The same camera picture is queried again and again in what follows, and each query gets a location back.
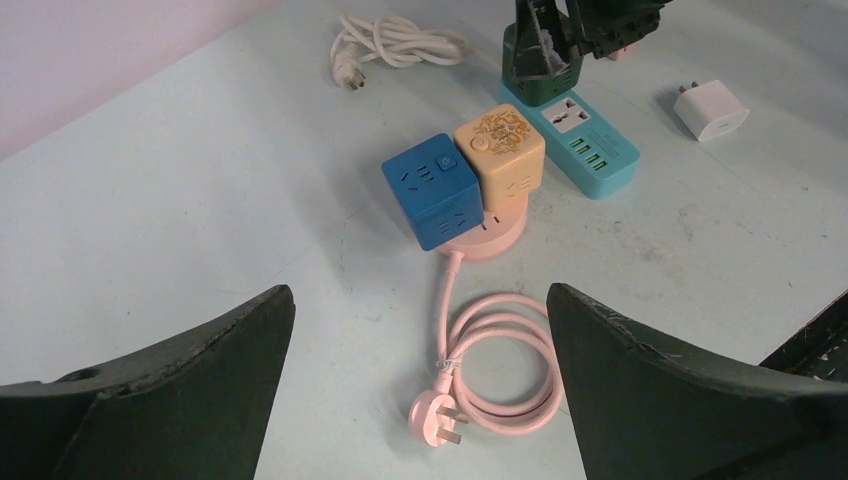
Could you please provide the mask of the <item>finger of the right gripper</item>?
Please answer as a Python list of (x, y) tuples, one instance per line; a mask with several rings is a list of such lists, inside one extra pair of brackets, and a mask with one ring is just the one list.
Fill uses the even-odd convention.
[(569, 59), (570, 46), (561, 12), (554, 0), (517, 0), (514, 67), (529, 73), (533, 67), (553, 73)]

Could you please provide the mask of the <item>white usb charger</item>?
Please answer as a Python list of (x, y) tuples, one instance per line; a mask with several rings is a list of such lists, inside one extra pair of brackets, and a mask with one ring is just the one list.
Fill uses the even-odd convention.
[(750, 112), (721, 80), (680, 85), (678, 91), (673, 111), (699, 142), (736, 130)]

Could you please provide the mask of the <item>dark green cube socket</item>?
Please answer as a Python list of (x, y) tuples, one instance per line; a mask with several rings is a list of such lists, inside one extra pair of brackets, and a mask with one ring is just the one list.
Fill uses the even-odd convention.
[(501, 81), (504, 90), (524, 105), (542, 105), (577, 85), (583, 65), (583, 57), (577, 52), (567, 63), (558, 65), (553, 73), (533, 67), (529, 73), (518, 74), (514, 67), (515, 44), (516, 24), (511, 23), (502, 37)]

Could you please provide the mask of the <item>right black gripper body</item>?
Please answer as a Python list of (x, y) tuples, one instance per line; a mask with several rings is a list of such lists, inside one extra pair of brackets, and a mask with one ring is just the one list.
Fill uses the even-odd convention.
[(566, 0), (581, 56), (606, 57), (654, 32), (671, 0)]

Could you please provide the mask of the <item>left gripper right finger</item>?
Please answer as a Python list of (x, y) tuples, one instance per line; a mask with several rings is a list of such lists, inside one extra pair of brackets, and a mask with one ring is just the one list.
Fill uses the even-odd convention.
[(847, 386), (740, 362), (551, 285), (551, 335), (590, 479), (843, 479)]

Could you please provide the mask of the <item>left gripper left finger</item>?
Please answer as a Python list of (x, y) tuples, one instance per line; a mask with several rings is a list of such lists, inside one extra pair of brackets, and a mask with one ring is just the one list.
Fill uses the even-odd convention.
[(277, 285), (56, 381), (1, 389), (5, 479), (251, 479), (296, 307)]

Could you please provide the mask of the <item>blue cube socket adapter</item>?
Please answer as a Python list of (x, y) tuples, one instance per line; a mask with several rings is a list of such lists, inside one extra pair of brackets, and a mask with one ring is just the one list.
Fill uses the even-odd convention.
[(381, 171), (422, 250), (434, 250), (483, 223), (478, 177), (448, 134), (385, 160)]

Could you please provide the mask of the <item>yellow cube socket adapter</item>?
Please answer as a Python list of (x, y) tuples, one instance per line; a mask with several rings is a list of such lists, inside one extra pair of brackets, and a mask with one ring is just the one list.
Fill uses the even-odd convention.
[(525, 198), (542, 183), (545, 140), (512, 104), (461, 125), (453, 140), (478, 177), (487, 212)]

